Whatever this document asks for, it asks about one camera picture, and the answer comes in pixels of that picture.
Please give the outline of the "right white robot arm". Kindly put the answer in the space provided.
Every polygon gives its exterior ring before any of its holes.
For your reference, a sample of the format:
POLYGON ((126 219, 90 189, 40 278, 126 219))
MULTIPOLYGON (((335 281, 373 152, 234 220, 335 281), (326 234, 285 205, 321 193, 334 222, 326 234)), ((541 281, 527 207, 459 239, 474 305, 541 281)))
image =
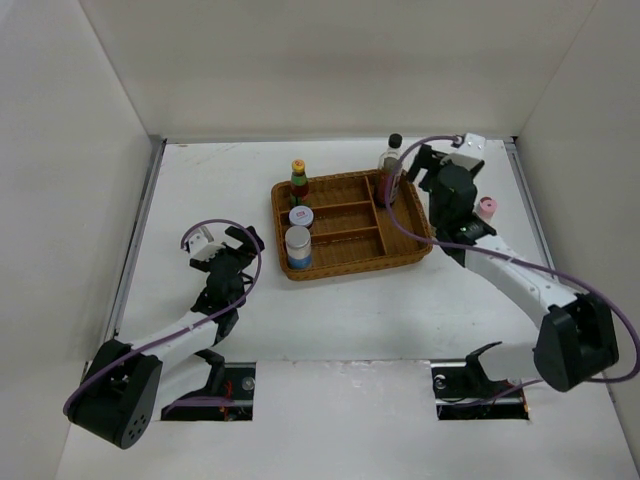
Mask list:
POLYGON ((478 361, 464 370, 464 384, 483 396, 504 377, 535 376, 567 392, 619 360, 609 305, 587 289, 559 283, 558 274, 517 255, 474 210, 480 150, 459 144, 446 154, 420 146, 406 174, 429 197, 437 245, 462 267, 489 281, 523 311, 538 330, 534 344, 505 348, 503 359, 478 361))

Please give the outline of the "silver-capped blue label shaker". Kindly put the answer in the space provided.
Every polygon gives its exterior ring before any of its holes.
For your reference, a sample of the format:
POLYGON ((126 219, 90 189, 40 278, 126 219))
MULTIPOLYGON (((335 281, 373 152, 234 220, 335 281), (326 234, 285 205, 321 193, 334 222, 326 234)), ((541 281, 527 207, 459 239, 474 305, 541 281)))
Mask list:
POLYGON ((287 262, 292 269, 306 269, 311 266, 311 234, 302 226, 292 226, 285 233, 287 262))

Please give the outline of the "tall dark soy sauce bottle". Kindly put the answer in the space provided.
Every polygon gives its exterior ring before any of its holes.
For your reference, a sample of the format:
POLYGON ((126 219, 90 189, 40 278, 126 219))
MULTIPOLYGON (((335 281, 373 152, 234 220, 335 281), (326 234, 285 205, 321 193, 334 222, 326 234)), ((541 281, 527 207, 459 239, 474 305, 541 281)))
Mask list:
POLYGON ((394 170, 400 158, 402 142, 401 134, 392 133, 388 138, 386 150, 379 158, 374 186, 374 202, 378 207, 385 207, 386 191, 389 191, 389 204, 395 202, 400 174, 394 170))

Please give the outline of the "small jar white lid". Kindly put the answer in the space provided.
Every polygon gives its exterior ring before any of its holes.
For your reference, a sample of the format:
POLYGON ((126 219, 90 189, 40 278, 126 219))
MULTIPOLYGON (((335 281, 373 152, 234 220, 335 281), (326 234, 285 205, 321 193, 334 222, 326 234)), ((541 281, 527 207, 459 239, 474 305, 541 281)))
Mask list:
POLYGON ((299 226, 310 230, 312 228, 315 215, 313 210, 305 205, 294 206, 288 214, 289 225, 299 226))

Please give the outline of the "red sauce bottle green label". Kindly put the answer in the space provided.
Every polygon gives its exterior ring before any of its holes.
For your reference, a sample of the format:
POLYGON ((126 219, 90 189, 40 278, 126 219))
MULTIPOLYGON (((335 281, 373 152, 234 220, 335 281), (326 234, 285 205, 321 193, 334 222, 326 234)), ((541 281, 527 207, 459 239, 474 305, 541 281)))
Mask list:
POLYGON ((306 175, 305 162, 296 159, 291 163, 290 202, 293 207, 307 205, 309 199, 309 182, 306 175))

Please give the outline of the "pink-capped spice bottle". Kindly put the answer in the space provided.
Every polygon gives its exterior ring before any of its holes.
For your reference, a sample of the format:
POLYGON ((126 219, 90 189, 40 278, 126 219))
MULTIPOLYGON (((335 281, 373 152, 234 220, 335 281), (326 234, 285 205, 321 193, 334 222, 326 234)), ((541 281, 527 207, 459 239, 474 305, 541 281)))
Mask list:
POLYGON ((497 202, 492 197, 482 197, 476 205, 476 213, 484 221, 489 222, 497 211, 497 202))

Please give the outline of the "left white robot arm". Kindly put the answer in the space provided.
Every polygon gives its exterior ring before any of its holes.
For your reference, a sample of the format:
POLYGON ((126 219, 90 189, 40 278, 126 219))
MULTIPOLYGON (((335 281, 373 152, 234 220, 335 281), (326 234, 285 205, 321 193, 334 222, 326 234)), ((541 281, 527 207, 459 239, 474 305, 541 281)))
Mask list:
POLYGON ((155 418, 247 419, 254 371, 228 373, 213 348, 239 319, 238 311, 258 279, 264 243, 251 226, 225 223, 226 236, 238 247, 216 243, 205 222, 181 240, 190 267, 206 282, 190 310, 170 326, 142 339, 111 339, 94 356, 79 387, 63 406, 68 420, 126 450, 155 418))

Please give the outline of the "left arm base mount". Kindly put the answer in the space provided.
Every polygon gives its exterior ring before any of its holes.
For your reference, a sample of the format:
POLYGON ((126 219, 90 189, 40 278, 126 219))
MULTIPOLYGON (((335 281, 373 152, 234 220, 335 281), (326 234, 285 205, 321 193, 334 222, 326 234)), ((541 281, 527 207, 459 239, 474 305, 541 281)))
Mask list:
POLYGON ((233 422, 253 419, 257 368, 210 350, 191 355, 161 381, 154 418, 233 422))

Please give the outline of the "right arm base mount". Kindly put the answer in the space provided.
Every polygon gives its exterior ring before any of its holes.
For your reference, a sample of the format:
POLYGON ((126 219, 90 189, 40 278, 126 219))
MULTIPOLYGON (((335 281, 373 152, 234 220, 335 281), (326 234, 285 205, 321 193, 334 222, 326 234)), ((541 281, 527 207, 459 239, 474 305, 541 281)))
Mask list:
POLYGON ((436 416, 440 421, 529 420, 522 389, 496 398, 519 380, 490 380, 480 356, 500 345, 489 343, 461 359, 432 360, 431 377, 436 416))

